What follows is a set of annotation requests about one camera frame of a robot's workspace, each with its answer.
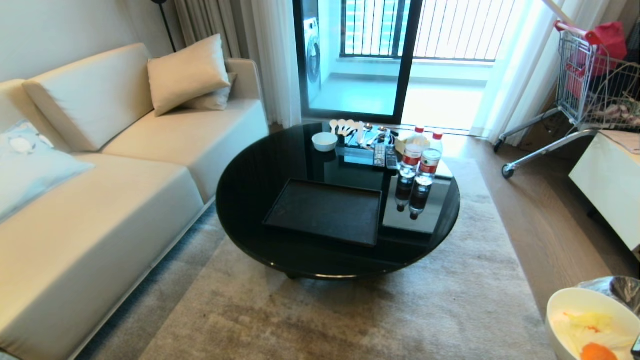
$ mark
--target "coffee table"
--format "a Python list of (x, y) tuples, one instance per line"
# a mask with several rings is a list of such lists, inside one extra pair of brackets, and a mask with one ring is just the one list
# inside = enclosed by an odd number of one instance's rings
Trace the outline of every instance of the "coffee table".
[[(216, 207), (229, 238), (242, 251), (290, 278), (339, 280), (400, 270), (446, 239), (458, 218), (460, 191), (445, 163), (438, 167), (424, 212), (412, 220), (408, 206), (398, 211), (396, 174), (374, 169), (372, 151), (340, 143), (335, 152), (316, 151), (311, 137), (321, 131), (329, 131), (328, 125), (308, 124), (272, 134), (245, 149), (224, 171)], [(291, 178), (381, 190), (377, 244), (363, 247), (264, 226)], [(343, 226), (359, 224), (344, 219)]]

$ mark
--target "shopping cart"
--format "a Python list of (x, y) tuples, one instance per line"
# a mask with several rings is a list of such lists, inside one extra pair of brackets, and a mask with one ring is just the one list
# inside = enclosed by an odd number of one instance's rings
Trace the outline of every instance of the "shopping cart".
[(505, 179), (525, 163), (578, 138), (595, 136), (600, 129), (640, 132), (640, 65), (614, 59), (592, 31), (560, 21), (556, 29), (561, 32), (557, 107), (501, 134), (493, 150), (497, 152), (507, 137), (559, 112), (569, 118), (573, 128), (564, 138), (505, 164)]

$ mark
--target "rug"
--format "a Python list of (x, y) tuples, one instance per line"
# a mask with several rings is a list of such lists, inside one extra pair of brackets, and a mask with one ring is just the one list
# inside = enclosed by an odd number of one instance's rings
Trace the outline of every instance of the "rug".
[(446, 162), (460, 216), (418, 263), (290, 280), (239, 250), (211, 209), (79, 358), (555, 359), (475, 161)]

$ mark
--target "lamp pole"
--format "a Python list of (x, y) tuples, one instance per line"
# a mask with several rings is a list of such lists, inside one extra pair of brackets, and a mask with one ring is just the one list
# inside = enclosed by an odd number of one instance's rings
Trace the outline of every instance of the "lamp pole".
[(162, 4), (166, 3), (166, 0), (151, 0), (154, 3), (160, 6), (160, 12), (162, 13), (162, 19), (164, 20), (164, 26), (166, 28), (166, 33), (169, 35), (169, 41), (171, 42), (171, 47), (173, 48), (173, 52), (175, 53), (175, 44), (173, 43), (173, 37), (171, 36), (171, 30), (169, 30), (169, 23), (166, 21), (166, 15), (164, 14), (164, 8)]

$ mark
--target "red handle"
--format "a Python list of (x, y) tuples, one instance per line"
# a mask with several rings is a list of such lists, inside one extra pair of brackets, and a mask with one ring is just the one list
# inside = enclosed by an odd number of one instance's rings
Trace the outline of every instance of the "red handle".
[(556, 22), (554, 23), (554, 26), (556, 27), (556, 30), (558, 30), (558, 31), (569, 31), (569, 32), (574, 33), (576, 35), (580, 35), (585, 40), (587, 40), (589, 45), (602, 45), (602, 40), (593, 31), (590, 31), (590, 30), (589, 31), (584, 31), (582, 29), (573, 27), (571, 25), (567, 25), (567, 24), (563, 23), (560, 20), (556, 20)]

